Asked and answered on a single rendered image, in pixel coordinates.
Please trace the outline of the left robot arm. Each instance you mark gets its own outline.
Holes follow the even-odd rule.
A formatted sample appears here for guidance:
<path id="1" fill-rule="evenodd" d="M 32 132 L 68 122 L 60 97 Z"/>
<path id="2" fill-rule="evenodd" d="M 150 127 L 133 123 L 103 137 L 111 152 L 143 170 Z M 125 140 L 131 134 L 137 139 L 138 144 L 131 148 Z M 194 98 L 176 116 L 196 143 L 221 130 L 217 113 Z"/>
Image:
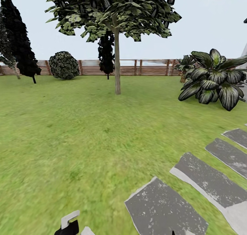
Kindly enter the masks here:
<path id="1" fill-rule="evenodd" d="M 75 220 L 69 223 L 70 220 L 80 215 L 80 210 L 74 211 L 71 214 L 62 217 L 61 229 L 57 230 L 54 235 L 77 235 L 79 232 L 78 221 Z"/>

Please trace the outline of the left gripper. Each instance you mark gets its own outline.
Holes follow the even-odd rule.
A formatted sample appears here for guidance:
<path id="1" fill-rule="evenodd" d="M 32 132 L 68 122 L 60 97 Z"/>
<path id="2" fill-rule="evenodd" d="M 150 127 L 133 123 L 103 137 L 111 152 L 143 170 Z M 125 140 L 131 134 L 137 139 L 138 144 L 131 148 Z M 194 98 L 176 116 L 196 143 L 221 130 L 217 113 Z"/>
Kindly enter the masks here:
<path id="1" fill-rule="evenodd" d="M 61 229 L 57 230 L 54 235 L 61 235 L 61 233 L 63 232 L 69 232 L 70 235 L 77 235 L 79 232 L 78 221 L 75 220 L 69 223 L 69 225 L 66 228 L 64 228 L 63 230 Z"/>

